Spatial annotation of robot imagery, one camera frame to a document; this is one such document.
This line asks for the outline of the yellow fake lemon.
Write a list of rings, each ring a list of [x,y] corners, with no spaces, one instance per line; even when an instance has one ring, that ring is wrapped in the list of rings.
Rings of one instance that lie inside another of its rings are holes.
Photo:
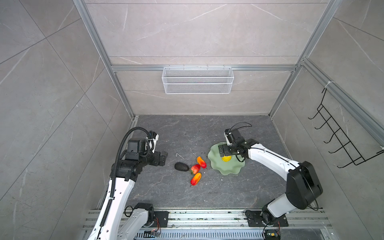
[[[224,156],[222,157],[223,162],[229,162],[232,159],[232,156]]]

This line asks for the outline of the dark fake avocado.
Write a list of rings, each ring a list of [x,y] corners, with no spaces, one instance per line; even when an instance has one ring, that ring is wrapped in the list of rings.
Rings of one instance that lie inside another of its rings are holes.
[[[187,164],[177,162],[174,165],[175,169],[181,172],[188,172],[190,170],[190,167]]]

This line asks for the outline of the orange red fake mango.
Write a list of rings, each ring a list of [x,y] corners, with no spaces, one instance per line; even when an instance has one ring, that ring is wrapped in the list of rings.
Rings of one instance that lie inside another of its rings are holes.
[[[197,157],[197,162],[201,168],[205,169],[207,167],[206,162],[201,157]]]
[[[194,175],[194,177],[191,179],[190,183],[192,186],[195,186],[199,183],[199,181],[201,180],[202,178],[202,174],[201,173],[196,173]]]

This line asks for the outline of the red fake strawberry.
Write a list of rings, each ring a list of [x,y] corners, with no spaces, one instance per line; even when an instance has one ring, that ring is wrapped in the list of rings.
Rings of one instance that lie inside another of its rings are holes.
[[[197,174],[201,169],[201,166],[199,164],[196,164],[194,166],[191,167],[191,174],[192,175],[195,175]]]

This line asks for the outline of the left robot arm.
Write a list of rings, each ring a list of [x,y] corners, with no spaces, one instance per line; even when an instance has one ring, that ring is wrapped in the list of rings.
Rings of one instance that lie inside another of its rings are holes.
[[[118,162],[113,164],[116,170],[111,174],[107,196],[89,240],[134,240],[143,227],[157,228],[152,204],[138,203],[125,223],[126,203],[139,174],[147,165],[164,166],[168,153],[155,151],[157,140],[130,139],[126,149],[118,155]]]

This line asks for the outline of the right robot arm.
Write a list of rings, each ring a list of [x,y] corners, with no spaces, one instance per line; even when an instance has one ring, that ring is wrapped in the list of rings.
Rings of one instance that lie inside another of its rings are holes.
[[[241,156],[269,168],[286,181],[286,192],[264,205],[261,218],[265,225],[270,226],[286,213],[299,209],[304,210],[323,193],[323,188],[314,166],[285,158],[259,142],[245,140],[238,130],[226,130],[226,144],[218,146],[221,157]]]

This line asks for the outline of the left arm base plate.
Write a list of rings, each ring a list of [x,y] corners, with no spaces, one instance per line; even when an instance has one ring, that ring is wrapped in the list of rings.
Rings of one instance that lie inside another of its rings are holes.
[[[144,228],[166,228],[169,221],[168,211],[154,211],[148,213],[148,219],[143,225]]]

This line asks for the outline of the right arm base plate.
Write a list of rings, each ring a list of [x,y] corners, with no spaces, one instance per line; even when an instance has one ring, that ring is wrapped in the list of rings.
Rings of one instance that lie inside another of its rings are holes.
[[[288,221],[286,215],[282,215],[276,218],[267,212],[246,210],[246,219],[249,227],[288,227]]]

